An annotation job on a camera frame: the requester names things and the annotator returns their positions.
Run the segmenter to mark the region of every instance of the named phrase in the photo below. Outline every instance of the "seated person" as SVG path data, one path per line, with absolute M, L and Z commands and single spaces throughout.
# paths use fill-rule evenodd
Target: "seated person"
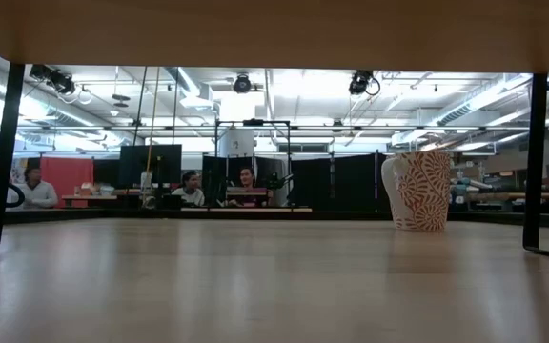
M 181 199 L 190 205 L 202 206 L 205 203 L 205 194 L 198 188 L 198 174 L 188 171 L 181 176 L 182 187 L 174 190 L 172 195 L 180 195 Z
M 50 209 L 58 203 L 58 196 L 54 191 L 52 184 L 42 181 L 42 171 L 36 167 L 27 167 L 25 169 L 25 180 L 23 184 L 17 184 L 16 187 L 25 195 L 25 201 L 17 209 L 39 210 Z M 13 202 L 18 199 L 14 191 L 8 191 L 8 197 Z
M 243 188 L 248 190 L 255 187 L 255 171 L 253 168 L 243 167 L 240 170 L 240 184 Z M 268 202 L 262 201 L 260 204 L 261 206 L 273 205 L 273 192 L 268 191 L 267 196 L 268 196 Z M 242 206 L 246 206 L 245 204 L 253 203 L 255 206 L 257 206 L 258 201 L 259 200 L 257 196 L 247 195 L 247 196 L 242 196 L 242 198 L 236 198 L 236 199 L 230 200 L 228 202 L 228 205 L 242 207 Z

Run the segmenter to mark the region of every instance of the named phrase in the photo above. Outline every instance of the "black monitor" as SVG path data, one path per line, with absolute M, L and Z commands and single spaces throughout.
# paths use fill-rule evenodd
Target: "black monitor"
M 131 188 L 141 183 L 141 172 L 148 165 L 149 146 L 120 149 L 119 186 Z M 150 159 L 153 183 L 179 183 L 181 179 L 181 145 L 152 146 Z

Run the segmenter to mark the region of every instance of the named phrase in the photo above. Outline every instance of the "metal frame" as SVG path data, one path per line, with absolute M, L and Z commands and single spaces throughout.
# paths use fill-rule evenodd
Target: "metal frame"
M 174 129 L 176 131 L 210 131 L 218 127 L 222 123 L 238 123 L 242 122 L 231 122 L 231 121 L 216 121 L 216 125 L 188 125 L 188 126 L 176 126 Z M 267 123 L 284 123 L 288 121 L 264 121 Z M 257 131 L 276 131 L 279 128 L 274 126 L 263 126 L 263 127 L 236 127 L 237 129 L 242 130 L 257 130 Z M 18 130 L 23 131 L 43 131 L 43 130 L 52 130 L 52 131 L 62 131 L 62 130 L 76 130 L 76 131 L 94 131 L 94 130 L 104 130 L 104 131 L 131 131 L 135 129 L 136 131 L 150 131 L 152 127 L 129 127 L 129 126 L 21 126 L 18 127 Z M 170 126 L 154 126 L 155 131 L 169 131 L 173 129 L 173 125 Z M 331 127 L 331 126 L 318 126 L 318 125 L 302 125 L 302 126 L 288 126 L 288 130 L 293 131 L 331 131 L 331 130 L 363 130 L 363 131 L 398 131 L 398 130 L 446 130 L 446 131 L 456 131 L 456 130 L 467 130 L 467 131 L 529 131 L 530 127 L 523 126 L 420 126 L 420 125 L 405 125 L 405 126 L 385 126 L 385 125 L 372 125 L 372 126 L 341 126 L 341 127 Z
M 522 247 L 529 252 L 549 255 L 539 248 L 539 220 L 541 206 L 541 179 L 543 177 L 543 146 L 545 139 L 546 95 L 548 75 L 533 75 L 531 88 L 531 123 L 526 180 L 526 203 Z
M 280 128 L 278 128 L 276 126 L 276 124 L 283 124 L 287 127 L 287 174 L 288 175 L 291 175 L 292 174 L 292 125 L 290 123 L 289 120 L 264 120 L 264 121 L 260 121 L 259 122 L 260 124 L 271 124 L 271 126 L 257 126 L 257 125 L 248 125 L 248 126 L 244 126 L 244 124 L 246 124 L 245 122 L 243 121 L 238 121 L 238 120 L 215 120 L 215 139 L 213 140 L 213 142 L 215 143 L 215 157 L 217 157 L 217 153 L 218 153 L 218 147 L 217 147 L 217 143 L 219 141 L 219 126 L 221 124 L 230 124 L 231 126 L 230 127 L 227 127 L 227 129 L 229 130 L 230 128 L 232 127 L 235 127 L 235 128 L 246 128 L 246 129 L 253 129 L 253 130 L 264 130 L 264 128 L 266 128 L 267 130 L 271 131 L 271 130 L 278 130 L 280 131 Z
M 1 117 L 0 131 L 0 243 L 6 215 L 6 198 L 10 181 L 11 162 L 18 127 L 18 109 L 23 91 L 25 65 L 10 63 L 8 85 Z

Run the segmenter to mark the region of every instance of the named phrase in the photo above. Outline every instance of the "red partition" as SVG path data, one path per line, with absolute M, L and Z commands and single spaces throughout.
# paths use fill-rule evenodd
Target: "red partition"
M 51 158 L 43 157 L 40 164 L 42 179 L 54 186 L 58 195 L 56 208 L 65 207 L 63 195 L 73 195 L 75 186 L 84 182 L 93 182 L 93 163 L 89 158 Z M 86 207 L 86 202 L 74 201 L 75 207 Z

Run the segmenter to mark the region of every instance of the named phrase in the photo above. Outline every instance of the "white vase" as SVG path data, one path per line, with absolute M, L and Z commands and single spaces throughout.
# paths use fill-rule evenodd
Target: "white vase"
M 382 164 L 396 228 L 441 232 L 446 227 L 450 157 L 441 151 L 405 152 Z

